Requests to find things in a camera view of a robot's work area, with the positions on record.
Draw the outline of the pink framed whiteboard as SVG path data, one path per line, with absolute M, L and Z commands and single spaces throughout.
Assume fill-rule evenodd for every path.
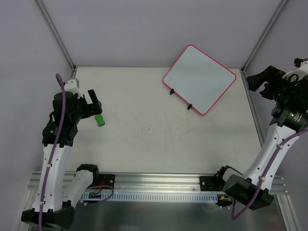
M 192 109 L 206 115 L 237 76 L 194 45 L 188 45 L 164 75 L 163 83 Z

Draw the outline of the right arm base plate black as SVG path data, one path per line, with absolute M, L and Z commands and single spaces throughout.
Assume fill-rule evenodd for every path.
M 202 192 L 221 192 L 225 181 L 215 176 L 200 176 L 199 185 Z

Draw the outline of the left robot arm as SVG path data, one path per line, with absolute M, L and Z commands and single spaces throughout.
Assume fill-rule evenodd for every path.
M 21 221 L 37 228 L 69 229 L 75 207 L 83 192 L 100 184 L 97 165 L 81 164 L 73 180 L 64 188 L 65 166 L 72 151 L 80 120 L 99 115 L 102 104 L 95 91 L 89 90 L 91 103 L 85 96 L 70 91 L 60 92 L 52 101 L 53 111 L 43 129 L 43 165 L 37 195 Z

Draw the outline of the green bone-shaped eraser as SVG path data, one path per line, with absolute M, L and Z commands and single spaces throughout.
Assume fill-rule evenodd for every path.
M 94 118 L 97 122 L 97 126 L 101 127 L 101 126 L 105 125 L 105 120 L 104 120 L 102 114 L 95 115 Z

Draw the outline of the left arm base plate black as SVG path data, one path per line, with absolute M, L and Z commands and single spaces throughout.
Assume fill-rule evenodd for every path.
M 113 188 L 115 185 L 115 178 L 115 174 L 99 174 L 99 184 L 104 186 L 108 185 Z

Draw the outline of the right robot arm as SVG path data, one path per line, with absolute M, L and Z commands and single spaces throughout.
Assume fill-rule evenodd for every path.
M 216 175 L 216 187 L 244 205 L 243 210 L 269 206 L 274 176 L 291 146 L 308 127 L 308 63 L 302 61 L 286 73 L 269 66 L 261 73 L 247 77 L 250 91 L 264 86 L 260 95 L 276 102 L 271 112 L 269 130 L 256 159 L 241 174 L 230 166 Z

